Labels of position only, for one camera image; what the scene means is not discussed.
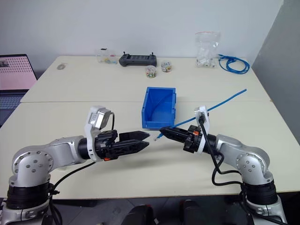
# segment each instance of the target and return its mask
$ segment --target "laptop keyboard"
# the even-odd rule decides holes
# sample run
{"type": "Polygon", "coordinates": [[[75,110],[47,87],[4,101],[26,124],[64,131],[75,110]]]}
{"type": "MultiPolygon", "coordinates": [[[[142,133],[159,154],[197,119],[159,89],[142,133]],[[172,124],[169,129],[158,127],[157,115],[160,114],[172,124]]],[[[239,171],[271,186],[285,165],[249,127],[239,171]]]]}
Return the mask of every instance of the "laptop keyboard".
{"type": "Polygon", "coordinates": [[[0,97],[0,109],[15,109],[23,96],[0,97]]]}

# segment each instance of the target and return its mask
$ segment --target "gray wall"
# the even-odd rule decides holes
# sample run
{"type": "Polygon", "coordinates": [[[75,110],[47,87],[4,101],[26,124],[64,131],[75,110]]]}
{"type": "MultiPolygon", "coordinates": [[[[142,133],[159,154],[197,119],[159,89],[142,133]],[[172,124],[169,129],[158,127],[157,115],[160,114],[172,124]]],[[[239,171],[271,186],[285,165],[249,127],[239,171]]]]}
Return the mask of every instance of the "gray wall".
{"type": "Polygon", "coordinates": [[[252,68],[300,143],[299,0],[284,1],[252,68]]]}

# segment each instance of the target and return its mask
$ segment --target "blue plastic bin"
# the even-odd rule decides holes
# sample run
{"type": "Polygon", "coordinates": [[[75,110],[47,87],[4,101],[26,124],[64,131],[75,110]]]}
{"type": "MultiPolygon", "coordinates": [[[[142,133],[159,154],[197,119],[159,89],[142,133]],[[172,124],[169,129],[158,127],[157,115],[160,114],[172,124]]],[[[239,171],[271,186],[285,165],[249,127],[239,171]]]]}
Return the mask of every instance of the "blue plastic bin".
{"type": "Polygon", "coordinates": [[[175,121],[175,88],[148,87],[142,105],[142,127],[160,129],[175,121]]]}

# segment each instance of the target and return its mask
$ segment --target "robotic arm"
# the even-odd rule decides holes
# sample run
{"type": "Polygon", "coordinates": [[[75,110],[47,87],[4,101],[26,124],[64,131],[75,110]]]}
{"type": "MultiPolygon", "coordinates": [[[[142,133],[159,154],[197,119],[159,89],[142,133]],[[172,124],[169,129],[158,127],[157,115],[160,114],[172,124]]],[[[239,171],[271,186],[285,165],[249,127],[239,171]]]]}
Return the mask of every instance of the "robotic arm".
{"type": "Polygon", "coordinates": [[[149,145],[143,141],[149,134],[142,131],[122,133],[119,142],[115,142],[118,137],[116,130],[101,132],[111,114],[102,106],[94,106],[84,128],[86,138],[61,138],[46,145],[19,150],[13,158],[14,175],[9,179],[0,224],[52,224],[47,215],[49,193],[53,190],[51,171],[61,166],[81,164],[87,159],[94,162],[117,159],[149,145]]]}
{"type": "Polygon", "coordinates": [[[209,119],[205,106],[195,109],[198,126],[191,125],[188,130],[177,127],[164,127],[160,132],[167,138],[184,143],[183,150],[191,153],[210,153],[224,163],[236,168],[243,180],[246,192],[246,206],[256,212],[252,218],[255,225],[275,224],[275,219],[286,223],[280,197],[276,194],[272,173],[268,170],[270,158],[257,147],[249,147],[240,141],[224,135],[207,135],[208,143],[203,138],[203,129],[208,131],[209,119]]]}

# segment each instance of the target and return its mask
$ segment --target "laptop screen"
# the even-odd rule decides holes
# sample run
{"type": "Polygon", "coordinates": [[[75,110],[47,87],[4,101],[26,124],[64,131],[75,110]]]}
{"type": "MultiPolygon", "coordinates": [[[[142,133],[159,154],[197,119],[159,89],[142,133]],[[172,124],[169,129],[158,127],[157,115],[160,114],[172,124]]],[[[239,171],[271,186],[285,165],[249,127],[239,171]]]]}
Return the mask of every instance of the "laptop screen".
{"type": "Polygon", "coordinates": [[[0,90],[28,90],[36,81],[27,55],[0,55],[0,90]]]}

